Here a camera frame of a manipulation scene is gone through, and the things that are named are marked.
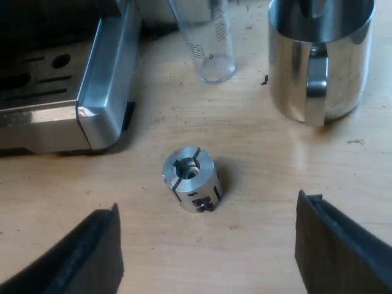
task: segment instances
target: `espresso machine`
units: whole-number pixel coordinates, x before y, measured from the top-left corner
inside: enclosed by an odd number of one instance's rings
[[[0,4],[0,151],[101,150],[132,103],[134,0]]]

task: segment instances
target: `stainless steel milk pitcher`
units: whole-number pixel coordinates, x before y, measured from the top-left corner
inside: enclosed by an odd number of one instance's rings
[[[285,116],[322,126],[357,105],[374,10],[374,0],[271,1],[271,95]]]

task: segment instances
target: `silver machine casing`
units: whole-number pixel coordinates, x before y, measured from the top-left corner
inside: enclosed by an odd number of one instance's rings
[[[121,15],[99,17],[90,38],[30,50],[20,66],[1,68],[3,76],[20,75],[26,68],[31,74],[23,87],[0,91],[0,150],[99,150],[117,141],[141,27],[134,0],[117,4]],[[69,63],[53,68],[53,60],[64,53]],[[7,88],[7,81],[0,84]]]

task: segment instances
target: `wooden surface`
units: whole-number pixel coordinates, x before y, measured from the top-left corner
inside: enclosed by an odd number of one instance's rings
[[[391,9],[378,1],[361,105],[322,129],[285,119],[261,85],[268,1],[232,2],[238,73],[223,84],[198,81],[179,33],[145,43],[131,126],[109,153],[0,158],[0,282],[114,202],[119,293],[305,293],[294,259],[300,189],[392,244]],[[163,183],[164,160],[189,144],[220,166],[226,193],[213,213],[186,212]]]

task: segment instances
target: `pitcher handle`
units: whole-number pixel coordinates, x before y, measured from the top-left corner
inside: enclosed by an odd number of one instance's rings
[[[305,120],[311,126],[324,126],[328,87],[328,53],[325,43],[313,44],[309,55],[306,83]]]

